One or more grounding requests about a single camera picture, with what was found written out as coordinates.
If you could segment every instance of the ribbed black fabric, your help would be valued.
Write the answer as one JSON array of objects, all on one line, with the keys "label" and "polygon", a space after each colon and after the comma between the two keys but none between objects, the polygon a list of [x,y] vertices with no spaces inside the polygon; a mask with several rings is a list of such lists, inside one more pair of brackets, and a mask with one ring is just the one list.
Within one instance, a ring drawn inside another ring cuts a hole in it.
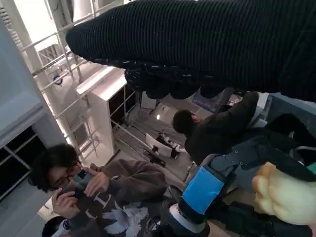
[{"label": "ribbed black fabric", "polygon": [[315,0],[139,0],[72,28],[79,56],[141,60],[316,101]]}]

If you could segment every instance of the glasses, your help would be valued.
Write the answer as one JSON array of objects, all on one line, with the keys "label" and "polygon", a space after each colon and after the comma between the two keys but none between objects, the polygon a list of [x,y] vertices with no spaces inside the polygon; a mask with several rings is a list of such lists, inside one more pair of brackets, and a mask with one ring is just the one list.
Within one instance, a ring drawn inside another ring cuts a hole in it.
[{"label": "glasses", "polygon": [[72,178],[76,175],[76,174],[74,174],[76,167],[80,168],[78,163],[68,167],[66,170],[66,175],[64,177],[61,177],[60,179],[58,179],[53,186],[56,188],[65,187],[72,180]]}]

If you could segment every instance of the black sleeve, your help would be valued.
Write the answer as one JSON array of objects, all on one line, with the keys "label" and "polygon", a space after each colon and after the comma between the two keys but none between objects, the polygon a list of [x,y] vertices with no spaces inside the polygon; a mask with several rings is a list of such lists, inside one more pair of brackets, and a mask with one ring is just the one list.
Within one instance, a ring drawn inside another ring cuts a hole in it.
[{"label": "black sleeve", "polygon": [[229,110],[217,115],[219,127],[229,134],[238,134],[247,128],[250,123],[259,99],[257,92],[245,94],[243,100],[235,104]]}]

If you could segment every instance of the hand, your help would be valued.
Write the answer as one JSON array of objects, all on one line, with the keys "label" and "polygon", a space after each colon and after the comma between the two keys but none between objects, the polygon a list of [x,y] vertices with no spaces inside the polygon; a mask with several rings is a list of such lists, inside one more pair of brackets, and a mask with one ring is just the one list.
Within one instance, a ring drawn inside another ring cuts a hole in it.
[{"label": "hand", "polygon": [[282,173],[271,163],[252,180],[256,203],[269,215],[294,225],[316,222],[316,182],[304,182]]},{"label": "hand", "polygon": [[106,192],[109,187],[110,180],[109,178],[102,172],[97,172],[87,167],[84,168],[85,171],[94,175],[94,177],[90,180],[87,187],[84,190],[84,193],[88,197],[92,197],[96,192]]},{"label": "hand", "polygon": [[66,219],[74,218],[80,211],[77,207],[77,198],[73,197],[75,192],[68,192],[60,196],[62,189],[54,192],[51,199],[53,203],[53,210],[56,214],[65,217]]}]

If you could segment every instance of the young man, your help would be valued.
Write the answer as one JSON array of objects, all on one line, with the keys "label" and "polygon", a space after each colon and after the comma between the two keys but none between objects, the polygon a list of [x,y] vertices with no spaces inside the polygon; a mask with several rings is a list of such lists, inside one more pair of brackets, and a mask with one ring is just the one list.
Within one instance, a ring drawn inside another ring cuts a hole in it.
[{"label": "young man", "polygon": [[[81,169],[94,176],[85,195],[80,199],[74,192],[59,195]],[[29,181],[44,192],[54,191],[54,212],[70,221],[70,237],[145,236],[166,190],[164,173],[148,162],[121,159],[84,168],[75,149],[65,144],[36,158]]]},{"label": "young man", "polygon": [[[187,137],[185,149],[197,164],[201,164],[209,154],[227,154],[234,145],[256,135],[265,135],[273,147],[284,152],[298,146],[316,146],[316,139],[293,115],[282,115],[264,128],[248,129],[258,99],[258,93],[249,92],[229,110],[205,120],[188,110],[181,110],[173,118],[173,127]],[[294,139],[289,138],[291,131],[294,131]],[[314,161],[315,154],[311,156],[309,151],[299,154],[306,164]]]}]

